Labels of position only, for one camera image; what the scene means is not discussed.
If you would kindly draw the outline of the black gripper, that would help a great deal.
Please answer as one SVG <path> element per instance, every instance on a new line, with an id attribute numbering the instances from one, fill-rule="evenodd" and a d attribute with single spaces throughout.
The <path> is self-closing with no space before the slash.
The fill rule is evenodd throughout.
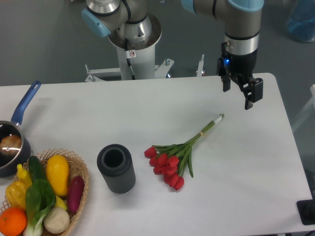
<path id="1" fill-rule="evenodd" d="M 252 76 L 257 50 L 246 55 L 235 55 L 226 50 L 227 46 L 227 42 L 221 44 L 217 75 L 221 77 L 223 92 L 230 90 L 230 80 L 237 83 L 245 97 L 245 109 L 249 110 L 255 102 L 263 98 L 263 79 Z"/>

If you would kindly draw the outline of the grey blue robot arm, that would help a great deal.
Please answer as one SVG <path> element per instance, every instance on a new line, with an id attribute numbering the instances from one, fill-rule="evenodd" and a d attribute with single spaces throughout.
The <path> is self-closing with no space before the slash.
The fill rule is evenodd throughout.
<path id="1" fill-rule="evenodd" d="M 252 74 L 256 64 L 261 0 L 184 0 L 182 7 L 223 21 L 221 56 L 217 63 L 223 91 L 236 83 L 245 96 L 245 109 L 263 97 L 263 80 Z M 86 25 L 99 37 L 108 37 L 116 47 L 122 80 L 153 79 L 155 46 L 161 24 L 147 10 L 145 0 L 89 0 L 82 10 Z"/>

